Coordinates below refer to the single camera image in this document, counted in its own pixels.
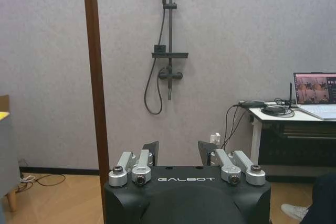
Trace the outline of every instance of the silver metal bracket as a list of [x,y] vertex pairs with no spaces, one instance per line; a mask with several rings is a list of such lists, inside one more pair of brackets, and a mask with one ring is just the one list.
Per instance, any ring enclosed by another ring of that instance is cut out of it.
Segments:
[[109,173],[109,184],[112,187],[121,187],[127,184],[127,173],[137,163],[137,157],[132,152],[123,152],[118,164]]
[[223,149],[216,149],[211,153],[211,165],[219,165],[221,167],[222,180],[231,185],[237,185],[240,182],[240,168],[231,162]]
[[233,151],[229,154],[232,163],[240,167],[246,175],[246,182],[254,186],[262,186],[266,181],[266,174],[259,165],[255,165],[242,151]]
[[132,181],[138,185],[143,186],[151,180],[151,169],[149,164],[153,159],[153,155],[149,150],[141,150],[138,165],[132,169]]

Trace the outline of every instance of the antenna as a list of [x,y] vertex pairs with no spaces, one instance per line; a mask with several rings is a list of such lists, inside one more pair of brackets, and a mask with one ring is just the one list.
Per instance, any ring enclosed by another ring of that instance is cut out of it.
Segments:
[[289,88],[289,102],[288,102],[288,108],[292,108],[292,89],[293,89],[293,84],[290,83],[290,88]]

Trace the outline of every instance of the brown wooden post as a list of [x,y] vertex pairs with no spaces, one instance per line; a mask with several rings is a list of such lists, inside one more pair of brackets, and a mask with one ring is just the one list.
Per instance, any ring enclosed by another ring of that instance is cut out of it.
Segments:
[[101,64],[98,0],[85,0],[85,12],[89,44],[93,111],[95,113],[94,122],[96,127],[100,190],[103,217],[105,222],[104,184],[108,181],[110,166],[106,129],[103,73]]

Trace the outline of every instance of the desk leg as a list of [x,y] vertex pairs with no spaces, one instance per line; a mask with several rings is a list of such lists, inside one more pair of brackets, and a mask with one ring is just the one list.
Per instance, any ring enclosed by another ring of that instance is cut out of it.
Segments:
[[15,189],[11,190],[7,195],[9,208],[11,209],[11,212],[16,211],[16,195],[15,195]]
[[263,126],[262,123],[254,118],[252,147],[251,147],[251,161],[256,165],[258,164],[258,161],[259,161],[259,147],[260,147],[262,126]]

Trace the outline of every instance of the white sneaker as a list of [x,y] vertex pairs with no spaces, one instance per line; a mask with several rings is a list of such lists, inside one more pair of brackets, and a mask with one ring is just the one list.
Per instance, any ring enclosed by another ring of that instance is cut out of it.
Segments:
[[281,210],[289,217],[302,221],[308,213],[308,207],[297,207],[290,204],[282,204]]

